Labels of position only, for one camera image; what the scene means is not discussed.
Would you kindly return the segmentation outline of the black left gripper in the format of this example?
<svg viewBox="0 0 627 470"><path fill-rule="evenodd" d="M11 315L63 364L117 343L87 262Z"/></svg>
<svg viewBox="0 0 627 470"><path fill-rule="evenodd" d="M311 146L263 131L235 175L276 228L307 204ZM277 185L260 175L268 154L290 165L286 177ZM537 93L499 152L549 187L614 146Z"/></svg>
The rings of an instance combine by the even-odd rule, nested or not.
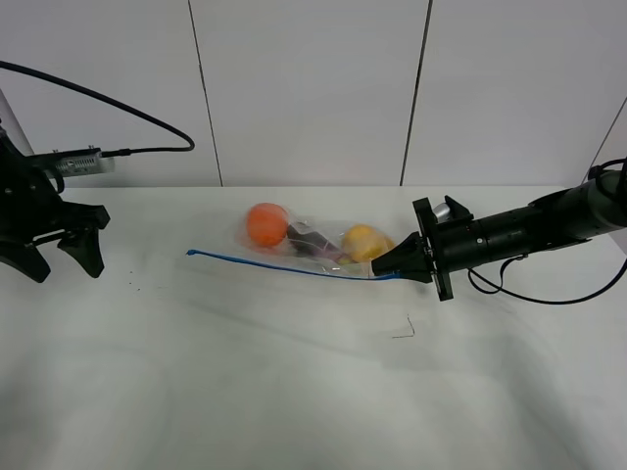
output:
<svg viewBox="0 0 627 470"><path fill-rule="evenodd" d="M92 278L104 268L99 231L109 224L102 206L71 203L62 198L63 164L93 162L95 149L24 155L1 130L1 262L34 282L43 283L51 272L39 246L59 241Z"/></svg>

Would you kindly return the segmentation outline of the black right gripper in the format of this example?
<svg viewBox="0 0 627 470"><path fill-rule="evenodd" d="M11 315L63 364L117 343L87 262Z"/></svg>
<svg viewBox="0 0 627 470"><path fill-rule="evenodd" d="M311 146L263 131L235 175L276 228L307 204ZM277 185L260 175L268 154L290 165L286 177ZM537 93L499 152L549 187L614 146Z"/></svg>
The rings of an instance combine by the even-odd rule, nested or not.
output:
<svg viewBox="0 0 627 470"><path fill-rule="evenodd" d="M371 262L376 280L402 279L429 284L433 280L440 301L453 298L450 274L467 268L474 251L472 220L438 223L427 198L414 201L419 233L411 233L403 242Z"/></svg>

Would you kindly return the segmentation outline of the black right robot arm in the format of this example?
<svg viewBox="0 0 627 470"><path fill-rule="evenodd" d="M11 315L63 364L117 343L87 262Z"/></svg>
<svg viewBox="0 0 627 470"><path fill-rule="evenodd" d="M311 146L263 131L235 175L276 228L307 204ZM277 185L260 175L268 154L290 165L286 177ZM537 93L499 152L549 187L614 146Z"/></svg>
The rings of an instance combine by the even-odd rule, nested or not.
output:
<svg viewBox="0 0 627 470"><path fill-rule="evenodd" d="M476 218L447 197L437 208L413 202L419 229L374 259L377 277L434 283L440 300L453 296L451 273L464 270L471 285L483 281L475 267L498 261L508 267L536 253L560 250L626 226L626 162L592 166L581 185L551 193L527 206Z"/></svg>

